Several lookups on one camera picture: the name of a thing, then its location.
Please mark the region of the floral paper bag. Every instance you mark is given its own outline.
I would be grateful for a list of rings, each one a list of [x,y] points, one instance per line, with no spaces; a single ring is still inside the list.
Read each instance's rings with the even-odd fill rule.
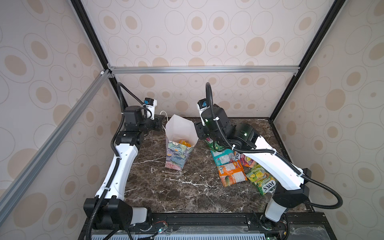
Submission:
[[[173,115],[166,123],[166,163],[165,167],[181,171],[198,142],[195,125],[192,121],[178,115]],[[186,140],[192,147],[188,148],[179,144]]]

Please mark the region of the yellow mango gummy bag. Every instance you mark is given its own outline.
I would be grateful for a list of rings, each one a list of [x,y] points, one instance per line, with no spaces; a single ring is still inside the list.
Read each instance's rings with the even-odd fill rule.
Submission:
[[[184,146],[186,146],[188,148],[192,147],[192,145],[189,142],[187,142],[186,140],[180,140],[179,144],[184,145]]]

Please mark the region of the pink yellow Fox's fruits bag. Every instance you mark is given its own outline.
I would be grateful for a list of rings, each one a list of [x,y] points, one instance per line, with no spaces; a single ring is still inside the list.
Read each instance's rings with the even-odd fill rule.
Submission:
[[[247,157],[244,154],[237,153],[236,158],[237,158],[237,161],[241,163],[243,167],[253,168],[257,164],[256,161],[252,160],[251,158]]]

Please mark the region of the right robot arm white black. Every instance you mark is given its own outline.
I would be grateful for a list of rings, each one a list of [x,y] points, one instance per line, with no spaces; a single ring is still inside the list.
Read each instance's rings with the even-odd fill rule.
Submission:
[[[265,221],[277,223],[288,209],[308,200],[305,171],[281,156],[251,125],[232,125],[223,108],[208,106],[206,101],[197,103],[197,109],[201,120],[195,128],[201,140],[211,138],[221,147],[244,154],[278,181],[266,206]]]

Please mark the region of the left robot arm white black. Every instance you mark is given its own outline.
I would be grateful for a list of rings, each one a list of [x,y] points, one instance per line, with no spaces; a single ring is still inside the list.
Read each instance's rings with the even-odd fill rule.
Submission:
[[[128,177],[145,135],[162,129],[162,116],[155,115],[157,103],[126,107],[122,126],[112,141],[114,158],[105,180],[94,198],[84,203],[89,220],[87,230],[127,230],[133,225],[150,226],[152,212],[145,207],[131,207],[125,202]]]

